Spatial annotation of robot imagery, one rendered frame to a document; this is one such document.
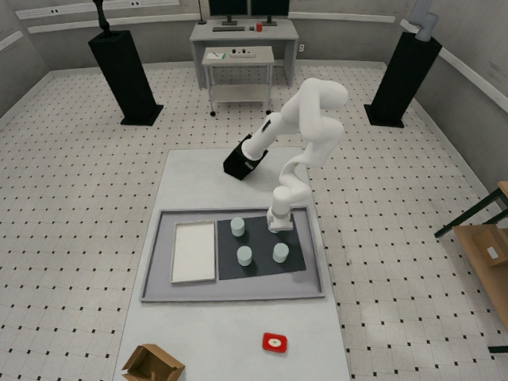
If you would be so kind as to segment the brown cardboard box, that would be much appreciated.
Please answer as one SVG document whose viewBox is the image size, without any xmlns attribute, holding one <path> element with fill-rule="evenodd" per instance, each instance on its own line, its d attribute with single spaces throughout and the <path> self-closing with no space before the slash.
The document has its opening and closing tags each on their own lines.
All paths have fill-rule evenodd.
<svg viewBox="0 0 508 381">
<path fill-rule="evenodd" d="M 156 344 L 142 344 L 121 371 L 128 370 L 122 374 L 128 381 L 177 381 L 185 367 Z"/>
</svg>

